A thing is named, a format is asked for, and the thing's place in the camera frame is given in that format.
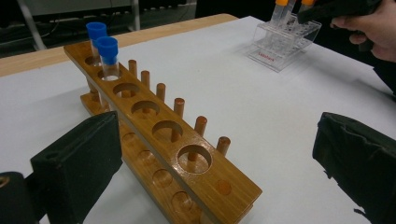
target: wooden slat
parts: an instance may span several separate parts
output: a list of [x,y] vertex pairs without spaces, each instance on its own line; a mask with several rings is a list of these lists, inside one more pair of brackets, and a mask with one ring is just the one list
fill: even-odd
[[[165,26],[150,28],[147,30],[116,35],[115,37],[119,40],[119,47],[126,47],[151,39],[168,35],[176,35],[233,20],[236,20],[236,17],[228,14],[219,14],[201,19],[182,21]],[[68,58],[64,54],[63,47],[6,57],[0,59],[0,77],[52,65],[55,63],[66,62],[67,60]]]

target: person's hand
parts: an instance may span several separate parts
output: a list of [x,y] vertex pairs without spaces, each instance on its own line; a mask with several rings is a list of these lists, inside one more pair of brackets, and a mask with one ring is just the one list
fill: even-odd
[[361,44],[369,38],[374,42],[372,53],[378,59],[396,63],[396,2],[382,0],[373,14],[366,16],[338,17],[331,26],[362,31],[364,35],[352,35],[352,44]]

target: blue test tube cap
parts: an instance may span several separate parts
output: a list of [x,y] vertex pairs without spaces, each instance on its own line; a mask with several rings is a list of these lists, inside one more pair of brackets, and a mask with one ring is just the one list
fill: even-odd
[[96,40],[96,45],[99,51],[99,55],[103,63],[113,64],[117,60],[117,55],[119,54],[119,46],[116,38],[111,36],[102,36]]
[[99,37],[107,36],[107,26],[98,21],[89,22],[85,26],[88,30],[88,37],[92,40],[93,45],[97,47],[96,40]]

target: white table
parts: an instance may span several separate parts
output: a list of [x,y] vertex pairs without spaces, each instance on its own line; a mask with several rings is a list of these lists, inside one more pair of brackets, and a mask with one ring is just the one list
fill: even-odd
[[[184,98],[191,126],[207,117],[212,145],[231,138],[227,158],[263,190],[242,223],[369,223],[312,159],[312,148],[324,111],[396,138],[391,91],[372,67],[317,45],[280,73],[250,60],[245,53],[259,22],[248,17],[150,40],[120,49],[119,59],[149,70],[153,90],[165,83],[168,105]],[[28,176],[30,158],[89,117],[79,101],[87,91],[71,62],[1,77],[0,171]],[[164,222],[125,165],[85,220]]]

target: black fabric cover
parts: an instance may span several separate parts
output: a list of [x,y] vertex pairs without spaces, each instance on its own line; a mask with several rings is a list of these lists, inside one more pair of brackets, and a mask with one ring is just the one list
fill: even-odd
[[0,223],[35,223],[30,195],[20,173],[0,174]]
[[82,223],[121,164],[116,112],[97,115],[31,159],[51,223]]
[[372,223],[396,223],[395,140],[354,119],[325,112],[313,158]]

